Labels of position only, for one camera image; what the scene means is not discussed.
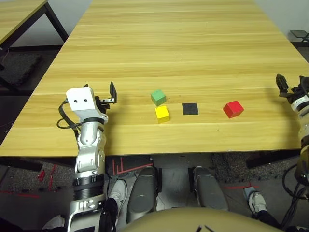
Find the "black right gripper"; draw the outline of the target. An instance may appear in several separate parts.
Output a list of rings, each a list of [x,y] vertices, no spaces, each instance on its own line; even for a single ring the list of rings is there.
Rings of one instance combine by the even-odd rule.
[[[284,97],[288,100],[289,103],[293,103],[299,98],[304,96],[309,96],[309,77],[308,76],[299,76],[300,84],[297,87],[292,88],[292,92],[288,92],[289,86],[285,77],[281,74],[276,75],[276,84],[280,91],[279,96]]]

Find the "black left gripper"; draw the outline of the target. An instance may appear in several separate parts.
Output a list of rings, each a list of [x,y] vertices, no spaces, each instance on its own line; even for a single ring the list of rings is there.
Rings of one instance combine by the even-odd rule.
[[[117,92],[113,82],[110,83],[110,95],[111,97],[107,99],[100,99],[99,96],[95,96],[96,106],[99,109],[99,111],[103,114],[105,114],[107,110],[110,109],[111,103],[112,104],[117,103]]]

